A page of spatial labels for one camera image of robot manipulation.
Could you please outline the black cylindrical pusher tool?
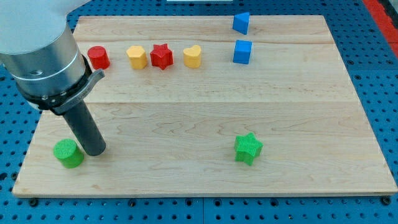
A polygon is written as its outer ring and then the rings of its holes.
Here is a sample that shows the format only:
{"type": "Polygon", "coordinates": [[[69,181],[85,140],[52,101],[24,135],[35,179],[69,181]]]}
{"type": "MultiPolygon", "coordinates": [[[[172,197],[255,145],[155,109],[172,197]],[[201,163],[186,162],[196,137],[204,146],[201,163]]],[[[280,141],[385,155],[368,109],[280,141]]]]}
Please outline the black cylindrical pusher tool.
{"type": "Polygon", "coordinates": [[[89,156],[104,152],[106,143],[84,101],[69,109],[63,117],[89,156]]]}

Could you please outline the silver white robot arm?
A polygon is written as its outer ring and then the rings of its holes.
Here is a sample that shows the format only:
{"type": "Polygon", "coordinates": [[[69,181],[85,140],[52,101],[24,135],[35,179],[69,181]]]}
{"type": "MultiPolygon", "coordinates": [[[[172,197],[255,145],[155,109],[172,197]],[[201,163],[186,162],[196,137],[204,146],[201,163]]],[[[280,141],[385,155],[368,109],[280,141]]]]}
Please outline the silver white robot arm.
{"type": "Polygon", "coordinates": [[[63,116],[82,148],[98,156],[106,143],[84,99],[104,77],[80,52],[67,15],[86,0],[1,1],[1,65],[22,96],[63,116]]]}

